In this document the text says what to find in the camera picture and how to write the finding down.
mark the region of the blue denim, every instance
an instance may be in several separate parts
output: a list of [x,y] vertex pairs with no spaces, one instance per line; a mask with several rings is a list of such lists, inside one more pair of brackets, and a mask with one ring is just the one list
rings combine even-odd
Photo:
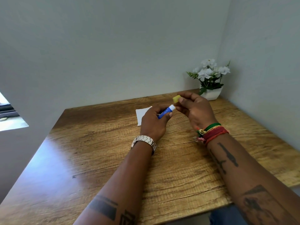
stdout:
[[235,205],[213,210],[209,221],[211,225],[247,225]]

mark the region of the wristwatch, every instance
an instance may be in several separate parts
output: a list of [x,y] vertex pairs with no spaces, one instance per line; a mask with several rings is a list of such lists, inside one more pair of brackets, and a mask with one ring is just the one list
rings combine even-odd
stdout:
[[155,152],[155,149],[156,149],[156,143],[154,142],[154,140],[151,138],[151,137],[148,137],[148,136],[145,136],[145,135],[139,135],[137,136],[132,144],[131,144],[131,148],[134,146],[134,144],[137,142],[137,141],[145,141],[146,143],[150,144],[150,146],[152,147],[152,155],[154,154]]

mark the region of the glue tube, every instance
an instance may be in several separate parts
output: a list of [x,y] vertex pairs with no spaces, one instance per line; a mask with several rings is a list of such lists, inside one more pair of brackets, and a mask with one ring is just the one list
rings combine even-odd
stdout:
[[167,109],[165,109],[165,111],[162,112],[162,113],[158,116],[158,119],[161,119],[166,113],[172,112],[173,110],[175,110],[175,106],[172,104],[171,106],[169,106]]

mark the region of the piece of paper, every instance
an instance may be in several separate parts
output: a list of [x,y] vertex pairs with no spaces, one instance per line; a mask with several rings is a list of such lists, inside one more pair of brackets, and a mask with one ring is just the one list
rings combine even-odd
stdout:
[[137,126],[142,124],[142,117],[145,115],[147,110],[149,110],[152,106],[144,108],[144,109],[137,109],[135,112],[137,113]]

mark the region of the wooden table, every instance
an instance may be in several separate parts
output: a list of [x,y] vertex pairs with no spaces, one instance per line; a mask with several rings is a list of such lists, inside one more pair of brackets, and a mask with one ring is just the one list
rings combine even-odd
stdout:
[[[135,109],[171,104],[175,93],[67,109],[0,206],[0,224],[72,224],[139,134]],[[230,102],[211,101],[217,120],[287,186],[300,184],[300,153]],[[205,147],[179,112],[152,157],[140,223],[163,223],[228,205]]]

